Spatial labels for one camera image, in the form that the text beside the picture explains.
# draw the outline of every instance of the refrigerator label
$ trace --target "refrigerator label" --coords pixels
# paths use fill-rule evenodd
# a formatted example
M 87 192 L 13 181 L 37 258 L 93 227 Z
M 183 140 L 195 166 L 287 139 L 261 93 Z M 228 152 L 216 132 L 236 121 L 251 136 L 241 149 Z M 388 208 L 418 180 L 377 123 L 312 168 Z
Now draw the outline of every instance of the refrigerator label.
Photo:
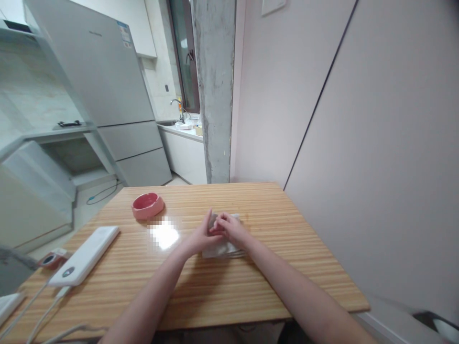
M 118 28 L 120 29 L 121 32 L 121 39 L 124 41 L 124 46 L 130 48 L 132 46 L 131 42 L 131 36 L 129 35 L 129 26 L 126 24 L 117 21 L 118 23 Z

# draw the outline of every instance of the person's hand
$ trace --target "person's hand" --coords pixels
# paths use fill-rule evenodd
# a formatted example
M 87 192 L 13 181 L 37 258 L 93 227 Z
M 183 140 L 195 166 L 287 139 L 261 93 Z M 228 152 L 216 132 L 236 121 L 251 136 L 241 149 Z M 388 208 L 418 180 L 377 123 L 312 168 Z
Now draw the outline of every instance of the person's hand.
M 249 244 L 254 238 L 239 220 L 228 213 L 221 213 L 217 216 L 214 226 L 209 230 L 214 235 L 224 235 L 232 244 L 244 251 L 249 250 Z
M 192 255 L 201 252 L 206 247 L 215 244 L 223 239 L 221 233 L 213 233 L 208 236 L 209 220 L 212 216 L 212 208 L 209 209 L 201 224 L 180 244 L 180 249 L 190 258 Z

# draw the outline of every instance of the folded napkin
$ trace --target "folded napkin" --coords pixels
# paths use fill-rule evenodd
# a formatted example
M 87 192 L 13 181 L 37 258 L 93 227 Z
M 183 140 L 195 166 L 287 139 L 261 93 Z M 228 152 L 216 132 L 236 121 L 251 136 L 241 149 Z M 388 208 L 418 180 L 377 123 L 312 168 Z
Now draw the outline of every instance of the folded napkin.
M 232 215 L 239 220 L 239 214 Z M 216 218 L 217 214 L 212 214 L 208 230 L 214 226 Z M 202 251 L 202 258 L 237 258 L 242 256 L 245 256 L 245 252 L 234 246 L 226 238 Z

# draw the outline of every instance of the pink bowl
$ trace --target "pink bowl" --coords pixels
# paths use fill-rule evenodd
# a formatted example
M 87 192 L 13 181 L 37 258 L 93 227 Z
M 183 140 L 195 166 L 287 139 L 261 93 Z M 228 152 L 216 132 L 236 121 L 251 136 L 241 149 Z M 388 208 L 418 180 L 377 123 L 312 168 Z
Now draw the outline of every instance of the pink bowl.
M 135 199 L 131 208 L 137 220 L 146 220 L 164 209 L 164 201 L 156 193 L 144 193 Z

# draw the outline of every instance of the charging cable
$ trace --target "charging cable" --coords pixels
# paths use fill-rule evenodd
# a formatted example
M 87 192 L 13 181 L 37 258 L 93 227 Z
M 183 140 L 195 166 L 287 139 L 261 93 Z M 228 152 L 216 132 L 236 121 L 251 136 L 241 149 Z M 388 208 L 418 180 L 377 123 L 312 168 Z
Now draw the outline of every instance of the charging cable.
M 60 335 L 57 335 L 54 338 L 51 338 L 49 341 L 44 342 L 43 344 L 55 344 L 65 337 L 67 337 L 69 334 L 72 334 L 73 332 L 76 331 L 92 331 L 92 332 L 98 332 L 98 331 L 108 331 L 108 327 L 102 326 L 102 327 L 91 327 L 86 324 L 79 324 L 77 326 L 74 326 L 72 328 L 69 328 L 67 331 L 62 332 Z
M 46 286 L 48 285 L 48 281 L 46 281 L 46 283 L 37 291 L 37 293 L 35 294 L 34 297 L 32 297 L 32 299 L 29 301 L 29 303 L 27 304 L 27 306 L 25 306 L 25 308 L 22 310 L 22 312 L 16 317 L 16 319 L 14 319 L 14 321 L 3 331 L 2 334 L 0 334 L 0 341 L 5 338 L 10 332 L 11 330 L 13 329 L 13 327 L 18 323 L 18 321 L 22 318 L 22 316 L 25 314 L 25 312 L 27 312 L 27 310 L 30 308 L 30 306 L 32 305 L 32 303 L 35 301 L 35 299 L 42 293 L 43 289 L 46 288 Z
M 35 336 L 37 335 L 37 332 L 38 332 L 38 328 L 40 327 L 40 325 L 42 324 L 43 320 L 46 319 L 46 317 L 48 316 L 48 314 L 51 312 L 51 310 L 57 305 L 57 303 L 59 302 L 59 300 L 61 300 L 61 298 L 63 298 L 64 296 L 66 296 L 68 294 L 68 292 L 70 291 L 70 289 L 72 289 L 71 286 L 65 286 L 65 287 L 62 287 L 60 289 L 60 291 L 57 293 L 53 303 L 51 304 L 51 306 L 48 308 L 48 310 L 43 314 L 43 316 L 40 318 L 40 320 L 37 322 L 37 324 L 35 325 L 35 327 L 33 328 L 32 330 L 32 333 L 30 334 L 29 336 L 29 339 L 27 340 L 27 344 L 31 344 L 33 339 L 35 338 Z
M 94 196 L 89 197 L 89 198 L 87 199 L 87 201 L 86 201 L 86 204 L 87 204 L 87 205 L 93 205 L 93 204 L 99 203 L 100 201 L 103 201 L 103 200 L 106 199 L 107 197 L 110 197 L 111 195 L 113 195 L 113 194 L 116 192 L 116 190 L 118 189 L 118 185 L 122 184 L 122 182 L 118 182 L 118 181 L 119 181 L 119 180 L 118 180 L 118 178 L 117 178 L 117 179 L 116 179 L 115 185 L 110 186 L 110 187 L 108 187 L 107 189 L 104 189 L 104 190 L 102 190 L 101 192 L 95 194 Z M 109 193 L 107 196 L 105 196 L 105 197 L 99 199 L 98 201 L 91 202 L 94 198 L 96 198 L 97 196 L 99 196 L 101 193 L 103 193 L 103 192 L 105 192 L 105 191 L 107 191 L 107 190 L 110 190 L 111 188 L 115 188 L 115 190 L 113 190 L 113 191 L 112 191 L 111 193 Z

